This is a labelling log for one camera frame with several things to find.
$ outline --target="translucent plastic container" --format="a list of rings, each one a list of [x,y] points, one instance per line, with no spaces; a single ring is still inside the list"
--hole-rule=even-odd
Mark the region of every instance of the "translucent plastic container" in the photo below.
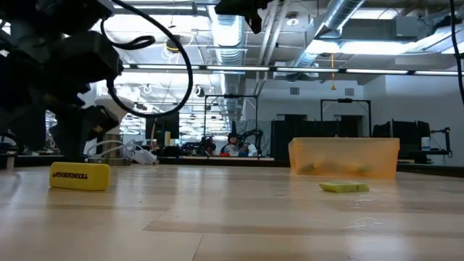
[[[290,165],[298,175],[394,178],[398,138],[294,138]]]

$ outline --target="fluorescent light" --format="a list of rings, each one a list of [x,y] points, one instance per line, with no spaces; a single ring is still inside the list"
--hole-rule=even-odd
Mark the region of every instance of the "fluorescent light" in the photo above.
[[[231,70],[231,71],[261,71],[266,72],[269,67],[253,67],[253,66],[206,66],[208,70]]]
[[[369,70],[369,69],[348,69],[347,73],[368,73],[368,74],[406,74],[407,70]]]
[[[308,67],[308,68],[277,67],[276,70],[278,72],[286,72],[286,73],[338,73],[339,72],[339,69],[316,68],[316,67]]]
[[[155,69],[155,70],[187,70],[185,65],[137,65],[138,69]],[[199,66],[192,66],[192,70],[198,70]]]
[[[455,71],[417,71],[414,75],[440,75],[440,76],[457,76]]]
[[[336,54],[340,52],[340,46],[336,42],[312,40],[310,45],[306,48],[308,54]]]
[[[397,55],[410,48],[407,44],[393,41],[348,41],[340,48],[342,54]]]
[[[462,54],[464,52],[464,42],[461,42],[457,45],[457,49],[459,50],[459,53]],[[452,46],[448,50],[445,50],[442,52],[442,54],[454,54],[455,53],[455,48]]]
[[[180,6],[173,6],[173,5],[134,5],[137,9],[175,9],[175,10],[192,10],[191,7],[180,7]],[[124,9],[122,6],[115,5],[115,9]]]

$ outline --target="yellow sponge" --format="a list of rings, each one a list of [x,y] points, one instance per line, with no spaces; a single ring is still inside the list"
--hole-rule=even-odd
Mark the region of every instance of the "yellow sponge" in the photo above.
[[[330,192],[364,192],[369,191],[369,186],[359,182],[322,182],[319,186],[324,191]]]
[[[106,164],[55,162],[50,169],[50,186],[62,189],[102,191],[109,186]]]

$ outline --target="wire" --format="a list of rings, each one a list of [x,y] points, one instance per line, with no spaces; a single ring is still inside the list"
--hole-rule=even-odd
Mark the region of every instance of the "wire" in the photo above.
[[[455,49],[455,58],[457,65],[457,82],[459,84],[459,92],[464,105],[464,85],[463,85],[463,66],[461,65],[461,58],[459,48],[457,47],[456,40],[456,16],[455,16],[455,1],[449,0],[449,9],[451,11],[451,39],[452,46]]]
[[[393,9],[397,12],[398,15],[401,15],[398,11],[398,9],[394,8],[394,7],[387,7],[378,17],[377,17],[377,20],[380,19],[380,17],[382,17],[382,15],[384,15],[386,13],[386,11],[390,10],[390,9]]]
[[[139,116],[139,117],[145,117],[145,118],[157,118],[157,117],[163,117],[163,116],[168,116],[173,113],[176,113],[180,111],[183,106],[187,103],[189,100],[189,97],[191,95],[191,92],[194,87],[194,72],[191,69],[191,63],[189,59],[189,55],[187,54],[186,50],[180,43],[180,41],[162,24],[160,24],[158,21],[150,17],[149,15],[145,14],[144,12],[138,10],[137,8],[131,6],[130,4],[126,4],[124,1],[121,0],[112,0],[115,4],[120,5],[122,8],[127,9],[128,11],[133,12],[134,14],[140,15],[142,18],[145,20],[149,21],[151,24],[156,26],[158,29],[160,29],[171,41],[179,48],[179,52],[182,54],[183,60],[186,64],[187,68],[187,75],[188,75],[188,85],[187,85],[187,91],[186,95],[182,98],[181,102],[174,107],[174,109],[168,111],[168,112],[161,112],[161,113],[154,113],[154,114],[145,114],[141,112],[136,112],[135,110],[127,107],[120,99],[117,97],[116,94],[116,89],[115,89],[115,82],[114,79],[107,79],[107,88],[108,88],[108,94],[113,98],[115,103],[123,110],[125,110],[128,113],[131,113],[132,115]]]
[[[115,43],[109,39],[107,32],[104,29],[104,22],[106,20],[102,20],[100,23],[100,31],[103,37],[105,37],[113,46],[124,49],[124,50],[139,50],[151,46],[152,44],[156,43],[156,39],[153,36],[139,36],[128,43]]]

